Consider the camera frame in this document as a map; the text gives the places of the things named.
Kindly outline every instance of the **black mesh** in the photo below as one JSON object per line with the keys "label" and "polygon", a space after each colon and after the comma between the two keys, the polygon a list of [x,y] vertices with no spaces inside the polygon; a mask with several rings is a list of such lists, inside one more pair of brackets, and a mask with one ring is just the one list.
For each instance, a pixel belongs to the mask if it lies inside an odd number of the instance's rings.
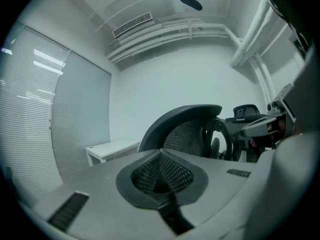
{"label": "black mesh", "polygon": [[133,185],[149,196],[178,193],[187,188],[193,179],[194,175],[190,170],[161,153],[131,174]]}
{"label": "black mesh", "polygon": [[200,157],[204,148],[202,131],[200,120],[184,122],[170,132],[163,148]]}

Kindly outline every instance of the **window blind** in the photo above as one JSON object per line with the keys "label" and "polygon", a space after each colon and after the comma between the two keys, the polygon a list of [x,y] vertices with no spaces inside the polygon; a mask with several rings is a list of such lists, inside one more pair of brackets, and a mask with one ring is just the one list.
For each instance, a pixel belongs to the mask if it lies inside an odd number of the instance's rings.
{"label": "window blind", "polygon": [[57,82],[51,137],[65,182],[89,167],[85,147],[109,142],[111,75],[71,53]]}
{"label": "window blind", "polygon": [[29,206],[62,184],[49,117],[68,53],[21,24],[12,28],[1,49],[0,164],[12,169],[13,183]]}

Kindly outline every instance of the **black office chair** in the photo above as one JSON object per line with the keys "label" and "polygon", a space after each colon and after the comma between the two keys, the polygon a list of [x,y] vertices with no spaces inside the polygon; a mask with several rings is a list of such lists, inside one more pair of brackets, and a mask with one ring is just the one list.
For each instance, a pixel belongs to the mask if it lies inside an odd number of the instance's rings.
{"label": "black office chair", "polygon": [[212,143],[212,138],[213,132],[218,131],[223,134],[227,145],[224,159],[231,160],[231,136],[225,121],[217,117],[221,110],[218,105],[188,105],[171,110],[148,129],[139,152],[165,148],[217,158],[217,140]]}
{"label": "black office chair", "polygon": [[225,120],[230,132],[233,144],[232,157],[238,161],[241,151],[247,152],[247,162],[257,162],[260,155],[259,148],[254,148],[251,144],[251,137],[242,137],[241,129],[258,120],[264,118],[265,114],[260,114],[259,109],[252,104],[237,106],[233,109],[234,117]]}

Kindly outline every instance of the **white table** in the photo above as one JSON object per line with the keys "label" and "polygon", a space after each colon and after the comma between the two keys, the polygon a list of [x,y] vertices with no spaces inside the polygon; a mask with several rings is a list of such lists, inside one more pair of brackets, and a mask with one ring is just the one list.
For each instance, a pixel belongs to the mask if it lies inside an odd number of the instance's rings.
{"label": "white table", "polygon": [[125,157],[138,152],[140,142],[130,139],[118,139],[112,142],[85,148],[90,167],[106,161]]}

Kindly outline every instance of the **black vent slot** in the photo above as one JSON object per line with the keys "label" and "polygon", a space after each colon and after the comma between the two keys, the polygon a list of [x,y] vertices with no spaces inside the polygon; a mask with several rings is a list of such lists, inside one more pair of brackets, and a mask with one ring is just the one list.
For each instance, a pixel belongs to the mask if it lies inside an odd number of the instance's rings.
{"label": "black vent slot", "polygon": [[244,177],[244,178],[249,178],[251,172],[244,171],[244,170],[235,170],[235,169],[229,169],[227,171],[228,174]]}
{"label": "black vent slot", "polygon": [[55,214],[48,223],[57,229],[66,232],[71,223],[75,220],[82,208],[88,201],[89,196],[82,193],[74,193]]}

